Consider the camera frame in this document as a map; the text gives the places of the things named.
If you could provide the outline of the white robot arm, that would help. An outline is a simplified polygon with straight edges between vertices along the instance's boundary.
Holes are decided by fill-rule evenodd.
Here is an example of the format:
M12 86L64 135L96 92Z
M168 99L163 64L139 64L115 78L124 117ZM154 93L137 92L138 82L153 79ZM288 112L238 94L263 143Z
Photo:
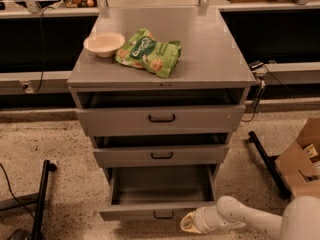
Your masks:
M246 225L271 240L320 240L320 199L295 198L279 216L245 206L231 196L222 196L215 205L197 208L180 222L183 231L198 234Z

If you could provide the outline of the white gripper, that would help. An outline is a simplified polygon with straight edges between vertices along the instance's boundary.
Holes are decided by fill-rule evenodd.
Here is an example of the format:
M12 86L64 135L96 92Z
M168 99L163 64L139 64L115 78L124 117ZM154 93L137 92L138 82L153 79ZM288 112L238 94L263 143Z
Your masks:
M217 227L217 209L215 206L200 207L194 213L189 212L180 222L180 229L187 233L209 233Z

